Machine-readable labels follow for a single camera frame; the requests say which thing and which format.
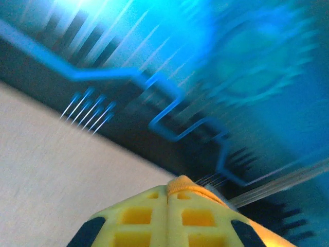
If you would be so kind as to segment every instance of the yellow plastic object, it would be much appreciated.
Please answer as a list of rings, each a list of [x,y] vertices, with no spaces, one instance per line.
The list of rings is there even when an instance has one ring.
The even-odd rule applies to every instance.
[[[246,246],[241,238],[245,232],[238,233],[233,221],[250,225],[252,232],[257,233],[261,245],[248,246],[294,246],[231,210],[216,195],[186,176],[117,203],[91,219],[98,217],[106,221],[92,240],[92,247]]]

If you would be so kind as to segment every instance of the white surface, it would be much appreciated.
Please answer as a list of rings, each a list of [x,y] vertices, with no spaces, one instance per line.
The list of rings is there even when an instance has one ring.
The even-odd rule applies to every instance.
[[[0,246],[66,246],[95,212],[172,175],[0,83]]]

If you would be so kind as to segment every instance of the metal pin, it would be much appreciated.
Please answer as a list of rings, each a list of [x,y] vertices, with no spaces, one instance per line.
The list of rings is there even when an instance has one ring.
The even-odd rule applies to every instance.
[[[85,118],[89,115],[90,112],[92,112],[92,110],[98,105],[100,104],[103,100],[105,99],[104,95],[100,95],[97,99],[96,99],[96,103],[93,105],[93,107],[87,112],[87,114],[81,119],[81,121],[78,123],[78,126],[85,120]]]
[[[98,121],[108,112],[110,111],[114,106],[116,105],[116,103],[114,101],[112,101],[106,108],[106,110],[104,111],[104,113],[96,120],[96,122],[94,122],[94,124],[89,128],[88,131],[92,130],[92,128],[98,123]]]
[[[221,184],[225,183],[226,181],[228,181],[228,179],[225,179],[223,181],[220,181],[219,183],[217,184],[214,184],[213,187],[217,188],[218,186],[220,186]]]
[[[81,94],[80,93],[75,93],[71,99],[70,104],[68,105],[68,107],[65,109],[65,111],[63,112],[63,114],[61,115],[60,119],[64,116],[64,114],[67,112],[67,110],[71,107],[71,105],[76,102],[79,98],[80,98]]]
[[[84,105],[83,105],[83,108],[82,110],[79,112],[79,114],[74,118],[74,120],[72,121],[71,125],[78,119],[78,117],[81,115],[81,113],[88,109],[89,106],[92,104],[92,101],[91,100],[88,100]]]
[[[97,127],[97,129],[95,129],[93,134],[95,134],[99,130],[99,128],[103,126],[104,123],[108,122],[113,117],[113,115],[113,113],[108,114],[105,120]]]
[[[85,100],[85,98],[87,98],[90,94],[92,94],[94,90],[95,89],[93,89],[91,87],[87,89],[87,91],[84,93],[83,98],[80,100],[80,102],[78,103],[78,105],[74,108],[74,110],[67,117],[66,121],[68,121],[68,119],[72,116],[72,114],[76,111],[76,109],[81,105],[81,103]]]
[[[221,181],[223,179],[222,176],[219,176],[218,178],[212,180],[212,181],[209,181],[208,184],[216,184],[218,183],[219,181]]]
[[[206,178],[210,177],[211,175],[205,175],[204,177],[200,178],[199,180],[195,181],[196,184],[202,183],[203,180],[205,180]]]
[[[84,127],[82,129],[86,128],[87,125],[93,120],[93,118],[96,117],[97,115],[99,115],[102,111],[103,111],[103,107],[98,107],[96,109],[95,113],[93,114],[93,116],[88,120],[88,122],[84,125]]]
[[[217,176],[218,174],[217,173],[214,173],[213,175],[211,176],[208,176],[208,177],[205,177],[204,179],[202,179],[199,183],[200,184],[207,184],[208,181],[210,181],[213,177]]]

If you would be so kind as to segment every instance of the square hole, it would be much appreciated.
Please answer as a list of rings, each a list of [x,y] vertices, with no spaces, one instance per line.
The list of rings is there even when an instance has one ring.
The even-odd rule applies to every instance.
[[[181,214],[183,225],[216,226],[208,209],[185,209]]]
[[[180,200],[188,200],[188,199],[191,199],[184,192],[178,193],[177,198],[180,199]]]
[[[147,207],[131,207],[126,209],[121,218],[121,224],[150,224],[152,209]]]
[[[224,237],[203,234],[189,235],[189,247],[225,247]]]
[[[159,198],[159,193],[158,192],[154,192],[154,193],[150,194],[148,196],[148,198],[150,198],[150,199],[158,199]]]
[[[151,233],[118,232],[114,236],[114,247],[149,247]]]

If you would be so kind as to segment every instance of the cooling fan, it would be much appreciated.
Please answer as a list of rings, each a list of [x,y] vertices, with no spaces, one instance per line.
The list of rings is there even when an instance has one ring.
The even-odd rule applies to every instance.
[[[252,104],[292,83],[317,46],[306,10],[262,6],[241,14],[231,6],[230,12],[218,15],[215,43],[195,77],[207,98],[227,105]]]

